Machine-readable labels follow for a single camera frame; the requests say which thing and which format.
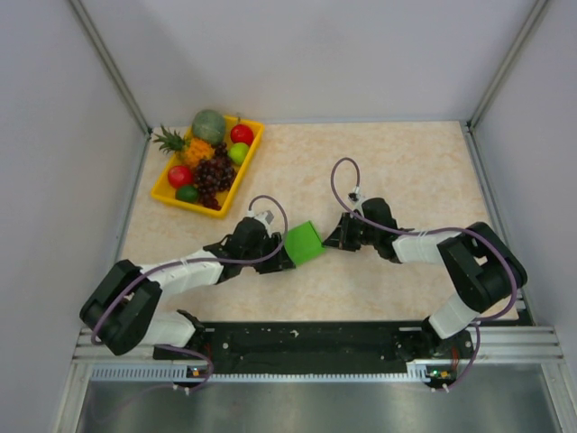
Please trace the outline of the green paper box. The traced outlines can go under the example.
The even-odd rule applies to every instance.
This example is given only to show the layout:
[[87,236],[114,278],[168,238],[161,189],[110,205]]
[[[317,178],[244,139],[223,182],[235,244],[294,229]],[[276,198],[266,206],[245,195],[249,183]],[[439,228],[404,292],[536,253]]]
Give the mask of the green paper box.
[[312,221],[290,228],[285,236],[284,248],[297,267],[325,252],[321,236]]

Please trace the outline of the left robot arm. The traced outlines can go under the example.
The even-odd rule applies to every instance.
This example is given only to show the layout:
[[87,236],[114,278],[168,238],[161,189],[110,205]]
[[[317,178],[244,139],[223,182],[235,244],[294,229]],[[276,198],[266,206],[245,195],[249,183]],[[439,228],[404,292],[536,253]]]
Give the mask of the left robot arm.
[[271,219],[269,212],[247,216],[221,241],[172,262],[115,263],[81,308],[80,319],[114,355],[138,345],[172,345],[185,357],[199,355],[205,338],[198,319],[162,305],[187,290],[229,281],[247,267],[259,274],[294,269],[283,235],[270,230]]

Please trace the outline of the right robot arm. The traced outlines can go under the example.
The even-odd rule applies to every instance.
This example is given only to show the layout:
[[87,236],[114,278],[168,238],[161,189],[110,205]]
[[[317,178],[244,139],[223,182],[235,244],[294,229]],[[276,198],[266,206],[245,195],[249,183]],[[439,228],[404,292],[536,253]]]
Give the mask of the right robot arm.
[[350,198],[353,212],[342,213],[323,246],[356,252],[369,245],[392,263],[443,265],[453,283],[455,293],[424,319],[416,336],[396,337],[404,360],[444,355],[474,319],[527,284],[525,267],[483,222],[417,233],[398,226],[385,199],[361,199],[356,193]]

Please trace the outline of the purple grape bunch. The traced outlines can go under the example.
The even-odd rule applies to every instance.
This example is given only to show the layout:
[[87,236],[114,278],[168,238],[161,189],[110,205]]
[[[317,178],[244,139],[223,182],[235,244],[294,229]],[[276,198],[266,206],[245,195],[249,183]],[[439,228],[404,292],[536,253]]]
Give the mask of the purple grape bunch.
[[219,143],[214,156],[196,167],[194,179],[199,192],[198,202],[204,207],[220,210],[217,194],[228,191],[234,183],[236,170],[227,153],[226,144]]

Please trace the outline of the green lime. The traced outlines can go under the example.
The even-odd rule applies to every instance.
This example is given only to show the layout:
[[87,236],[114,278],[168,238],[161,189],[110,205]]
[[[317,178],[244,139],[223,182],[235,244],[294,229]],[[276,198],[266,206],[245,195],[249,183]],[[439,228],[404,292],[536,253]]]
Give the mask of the green lime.
[[175,199],[186,203],[197,203],[199,192],[194,185],[185,185],[176,190]]

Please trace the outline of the green apple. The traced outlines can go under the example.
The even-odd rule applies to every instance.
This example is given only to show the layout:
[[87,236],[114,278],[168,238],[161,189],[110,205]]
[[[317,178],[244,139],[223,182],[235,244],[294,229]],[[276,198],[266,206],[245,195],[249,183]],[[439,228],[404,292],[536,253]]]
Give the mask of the green apple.
[[233,164],[241,166],[250,150],[246,143],[235,143],[228,150],[228,157]]

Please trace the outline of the red pomegranate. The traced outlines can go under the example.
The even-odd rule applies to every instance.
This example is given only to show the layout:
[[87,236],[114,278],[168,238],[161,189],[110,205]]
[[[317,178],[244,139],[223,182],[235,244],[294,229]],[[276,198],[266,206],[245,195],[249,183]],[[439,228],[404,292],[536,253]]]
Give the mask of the red pomegranate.
[[174,189],[180,189],[194,183],[193,171],[184,165],[171,167],[168,171],[167,179],[170,186]]

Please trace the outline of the red apple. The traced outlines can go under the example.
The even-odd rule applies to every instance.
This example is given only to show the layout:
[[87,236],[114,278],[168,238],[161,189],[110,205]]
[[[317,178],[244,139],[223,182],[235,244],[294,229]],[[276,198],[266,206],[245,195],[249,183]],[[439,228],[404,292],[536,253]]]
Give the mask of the red apple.
[[248,125],[237,124],[231,129],[230,138],[233,143],[244,143],[251,146],[254,140],[254,134]]

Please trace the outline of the yellow plastic tray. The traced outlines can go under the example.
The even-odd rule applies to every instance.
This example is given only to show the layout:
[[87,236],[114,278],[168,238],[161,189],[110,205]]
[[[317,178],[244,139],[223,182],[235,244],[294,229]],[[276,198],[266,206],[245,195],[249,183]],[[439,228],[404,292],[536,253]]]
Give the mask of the yellow plastic tray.
[[151,197],[165,205],[224,217],[264,131],[262,123],[214,109],[197,112],[184,133],[161,126],[152,141],[169,161],[154,183]]

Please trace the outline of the pineapple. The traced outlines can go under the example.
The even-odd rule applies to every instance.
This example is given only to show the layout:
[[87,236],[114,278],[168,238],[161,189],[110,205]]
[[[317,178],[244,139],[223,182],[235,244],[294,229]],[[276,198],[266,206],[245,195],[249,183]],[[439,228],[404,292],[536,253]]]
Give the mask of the pineapple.
[[201,161],[208,161],[214,156],[213,146],[208,142],[192,135],[182,136],[163,125],[160,133],[153,135],[153,141],[159,145],[161,152],[175,154],[190,169],[195,169]]

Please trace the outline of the green melon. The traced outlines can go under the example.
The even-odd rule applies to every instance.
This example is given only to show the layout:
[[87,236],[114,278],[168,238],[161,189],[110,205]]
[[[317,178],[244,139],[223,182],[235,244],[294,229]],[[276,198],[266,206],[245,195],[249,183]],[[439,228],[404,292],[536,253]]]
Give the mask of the green melon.
[[204,109],[195,114],[191,130],[195,138],[215,146],[224,140],[225,127],[223,115],[212,109]]

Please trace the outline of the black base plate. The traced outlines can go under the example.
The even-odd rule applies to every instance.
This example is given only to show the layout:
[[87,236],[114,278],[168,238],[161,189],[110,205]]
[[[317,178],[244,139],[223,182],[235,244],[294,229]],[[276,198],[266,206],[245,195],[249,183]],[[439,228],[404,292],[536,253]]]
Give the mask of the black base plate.
[[416,360],[449,366],[473,353],[468,331],[441,340],[417,322],[206,322],[187,348],[216,373],[404,373]]

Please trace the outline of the aluminium frame rail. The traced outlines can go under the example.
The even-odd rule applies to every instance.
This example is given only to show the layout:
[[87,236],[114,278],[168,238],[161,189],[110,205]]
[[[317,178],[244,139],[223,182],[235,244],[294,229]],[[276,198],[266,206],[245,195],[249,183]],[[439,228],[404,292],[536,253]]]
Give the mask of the aluminium frame rail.
[[[146,364],[152,362],[151,345],[139,345],[116,356],[104,346],[91,345],[82,329],[72,355],[73,364]],[[477,364],[561,364],[563,349],[552,327],[483,327]]]

